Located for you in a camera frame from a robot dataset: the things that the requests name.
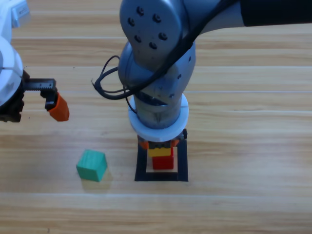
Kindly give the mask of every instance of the wood grain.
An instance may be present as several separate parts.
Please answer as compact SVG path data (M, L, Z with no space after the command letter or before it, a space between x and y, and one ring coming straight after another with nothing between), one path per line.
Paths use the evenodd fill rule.
M55 78L70 120L39 93L0 123L2 234L311 234L311 25L200 36L185 95L188 183L134 182L137 137L124 100L91 85L127 39L121 0L28 0L12 44L33 78ZM113 60L110 66L117 65ZM117 74L105 88L119 89ZM80 180L85 149L106 153L101 183Z

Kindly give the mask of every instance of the black cable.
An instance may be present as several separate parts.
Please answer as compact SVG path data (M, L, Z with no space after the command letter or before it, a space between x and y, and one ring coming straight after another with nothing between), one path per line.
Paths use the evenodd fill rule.
M109 70L108 72L106 72L105 74L103 74L103 72L105 71L105 69L106 69L107 65L109 64L109 62L110 62L112 59L114 59L114 58L117 58L117 59L120 60L120 57L119 57L118 55L111 56L111 57L109 58L109 60L107 60L107 62L105 63L105 65L104 65L104 67L103 67L103 69L102 69L102 72L101 72L99 78L96 80L96 83L101 83L101 81L102 81L106 76L108 76L109 74L111 74L111 73L113 73L113 72L116 72L116 71L118 70L118 67L115 67L115 68ZM123 86L123 89L120 89L120 90L116 90L116 91L107 91L107 90L103 90L103 91L105 91L106 93L114 94L114 93L119 93L119 92L121 92L121 91L126 92L126 90L127 90L127 89ZM127 101L127 104L128 104L128 106L129 106L129 108L130 108L135 114L137 114L136 110L133 109L133 107L131 106L131 104L130 104L130 102L129 102L129 100L128 100L128 97L126 97L126 101Z
M146 88L148 85L153 83L156 79L160 78L163 76L167 70L171 66L173 66L193 45L193 42L195 39L200 35L204 27L215 17L217 16L220 12L228 8L229 6L233 5L235 2L238 0L221 0L218 5L211 11L211 13L197 26L195 27L185 38L181 40L181 42L172 50L172 52L168 55L167 59L164 61L163 65L145 82L136 85L134 87L131 87L131 89L128 89L129 91L126 92L126 89L122 89L123 94L119 95L110 95L108 93L119 93L121 92L120 90L114 91L114 92L106 92L105 90L102 89L100 85L100 81L98 80L93 84L95 90L104 98L110 99L110 100L120 100L123 98L127 98L135 93L140 92L142 89ZM117 68L113 68L112 70L102 74L101 80L111 74L112 72L117 71Z

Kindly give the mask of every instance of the green block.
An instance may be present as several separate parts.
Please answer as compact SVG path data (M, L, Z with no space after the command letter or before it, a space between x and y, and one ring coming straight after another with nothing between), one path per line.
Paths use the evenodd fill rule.
M107 168L105 154L85 150L76 168L81 179L100 182Z

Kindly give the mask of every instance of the yellow block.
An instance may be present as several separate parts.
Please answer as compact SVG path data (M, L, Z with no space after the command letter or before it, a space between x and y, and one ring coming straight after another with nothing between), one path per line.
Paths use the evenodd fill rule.
M161 148L161 149L149 149L148 155L150 157L161 157L161 156L170 156L171 155L171 149Z

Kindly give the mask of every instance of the red lego brick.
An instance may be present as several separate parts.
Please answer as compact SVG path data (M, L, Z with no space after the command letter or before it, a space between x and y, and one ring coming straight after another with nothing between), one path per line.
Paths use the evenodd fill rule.
M153 157L154 170L172 170L174 168L174 149L171 148L170 156Z

